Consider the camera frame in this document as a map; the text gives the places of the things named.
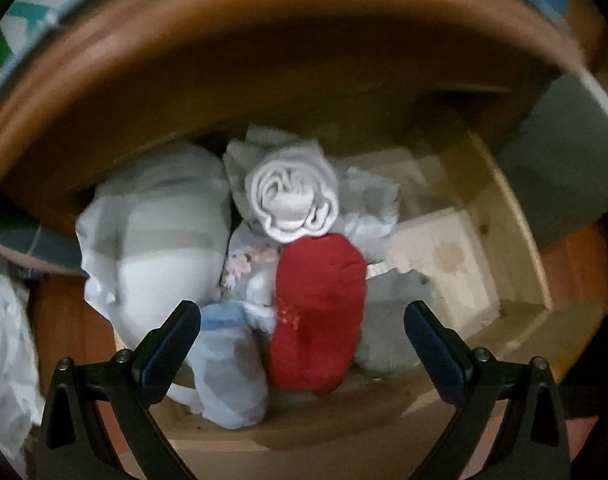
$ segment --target gray cloth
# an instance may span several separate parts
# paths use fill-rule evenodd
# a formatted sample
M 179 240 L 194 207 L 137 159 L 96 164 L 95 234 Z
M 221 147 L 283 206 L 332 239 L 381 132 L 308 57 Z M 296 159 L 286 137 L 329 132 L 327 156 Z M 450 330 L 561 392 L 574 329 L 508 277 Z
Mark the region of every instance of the gray cloth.
M 338 180 L 340 216 L 331 232 L 343 234 L 367 262 L 386 260 L 398 224 L 399 184 L 354 166 L 340 170 Z
M 540 248 L 608 211 L 608 95 L 589 73 L 554 81 L 496 153 Z
M 187 361 L 202 416 L 228 430 L 261 422 L 268 405 L 266 374 L 241 304 L 228 301 L 200 311 L 200 334 Z
M 433 283 L 417 270 L 390 270 L 366 281 L 366 302 L 355 363 L 372 376 L 384 376 L 419 363 L 404 332 L 404 310 L 415 300 L 429 306 Z
M 18 265 L 27 267 L 31 256 L 44 263 L 37 267 L 45 272 L 50 272 L 50 266 L 60 268 L 53 272 L 82 274 L 82 253 L 76 240 L 47 229 L 1 194 L 0 246 L 8 249 L 3 256 Z

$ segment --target clothing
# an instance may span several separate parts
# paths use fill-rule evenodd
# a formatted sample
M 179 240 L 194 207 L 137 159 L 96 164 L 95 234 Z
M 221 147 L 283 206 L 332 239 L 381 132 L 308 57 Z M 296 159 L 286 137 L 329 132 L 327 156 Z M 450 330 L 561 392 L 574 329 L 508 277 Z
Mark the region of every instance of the clothing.
M 275 273 L 281 247 L 243 221 L 231 235 L 222 272 L 224 298 L 240 301 L 249 326 L 268 334 L 275 329 Z
M 367 262 L 385 260 L 398 224 L 399 184 L 354 166 L 339 171 L 338 180 L 340 216 L 331 231 L 343 234 Z
M 286 245 L 276 276 L 273 384 L 314 394 L 335 390 L 355 353 L 365 293 L 366 263 L 342 235 Z
M 372 376 L 384 376 L 419 363 L 404 332 L 404 310 L 415 300 L 430 305 L 431 280 L 415 269 L 389 270 L 366 280 L 364 322 L 355 363 Z
M 268 386 L 242 306 L 229 301 L 200 312 L 200 333 L 187 361 L 202 416 L 228 430 L 258 424 L 266 413 Z
M 281 243 L 329 232 L 339 215 L 337 177 L 315 141 L 271 153 L 246 175 L 255 217 Z
M 188 142 L 147 153 L 97 187 L 76 231 L 84 298 L 133 349 L 182 300 L 220 300 L 230 233 L 222 163 Z
M 268 126 L 249 124 L 245 140 L 234 139 L 222 155 L 226 177 L 230 186 L 233 202 L 241 217 L 249 223 L 257 218 L 248 203 L 244 180 L 246 174 L 255 168 L 265 156 L 280 147 L 288 146 L 301 140 L 297 135 Z

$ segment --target white cloth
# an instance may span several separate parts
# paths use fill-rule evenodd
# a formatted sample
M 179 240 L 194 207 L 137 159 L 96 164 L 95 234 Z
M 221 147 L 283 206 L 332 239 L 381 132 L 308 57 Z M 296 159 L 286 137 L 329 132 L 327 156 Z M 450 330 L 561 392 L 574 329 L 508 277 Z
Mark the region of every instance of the white cloth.
M 244 187 L 246 176 L 274 152 L 298 145 L 315 150 L 316 156 L 318 152 L 321 154 L 315 141 L 302 140 L 295 134 L 254 124 L 248 127 L 244 141 L 235 139 L 226 147 L 222 159 L 233 201 L 251 229 L 256 230 L 258 219 Z M 337 175 L 339 199 L 339 215 L 330 230 L 346 236 L 368 262 L 383 260 L 398 222 L 398 184 L 360 170 L 342 159 L 330 158 L 329 162 Z
M 0 272 L 0 450 L 23 478 L 22 446 L 44 412 L 27 301 L 28 290 Z
M 264 333 L 275 330 L 275 275 L 282 246 L 243 221 L 230 237 L 222 272 L 228 300 L 238 300 L 249 326 Z
M 234 301 L 200 309 L 200 334 L 188 353 L 202 416 L 228 430 L 258 424 L 268 386 L 242 306 Z
M 340 216 L 331 231 L 343 234 L 367 262 L 385 260 L 398 224 L 399 184 L 354 166 L 339 172 L 339 183 Z
M 77 223 L 84 298 L 128 348 L 158 328 L 182 300 L 220 300 L 230 234 L 221 161 L 188 142 L 124 165 L 95 191 Z M 199 400 L 168 396 L 199 410 Z
M 249 124 L 244 141 L 234 139 L 222 155 L 226 177 L 230 185 L 233 202 L 241 217 L 247 222 L 255 222 L 255 215 L 248 204 L 244 180 L 246 174 L 255 168 L 273 150 L 296 143 L 300 138 L 268 126 Z
M 325 235 L 339 215 L 335 170 L 314 140 L 269 154 L 245 184 L 255 217 L 281 243 Z

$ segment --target stain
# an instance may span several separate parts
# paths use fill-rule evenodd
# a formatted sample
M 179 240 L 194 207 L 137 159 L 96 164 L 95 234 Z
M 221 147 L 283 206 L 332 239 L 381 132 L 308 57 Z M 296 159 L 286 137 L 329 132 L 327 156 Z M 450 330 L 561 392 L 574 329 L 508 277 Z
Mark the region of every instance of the stain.
M 455 274 L 464 265 L 464 253 L 455 242 L 442 242 L 433 251 L 435 263 L 441 270 Z

